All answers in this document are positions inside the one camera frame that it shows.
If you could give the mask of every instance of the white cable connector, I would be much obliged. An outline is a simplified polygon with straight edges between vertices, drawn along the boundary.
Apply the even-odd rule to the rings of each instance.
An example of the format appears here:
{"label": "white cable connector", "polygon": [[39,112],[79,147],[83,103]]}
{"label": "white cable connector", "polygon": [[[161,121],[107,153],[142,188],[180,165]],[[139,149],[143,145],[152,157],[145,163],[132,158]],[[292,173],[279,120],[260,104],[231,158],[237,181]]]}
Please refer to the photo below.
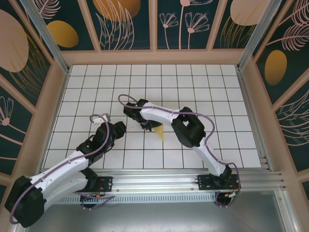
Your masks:
{"label": "white cable connector", "polygon": [[[110,121],[111,121],[109,114],[102,114],[101,116],[102,116],[107,122],[110,122]],[[100,118],[100,117],[93,120],[93,123],[94,123],[95,125],[96,125],[96,124],[101,124],[101,123],[103,123],[103,122],[104,122],[103,119]]]}

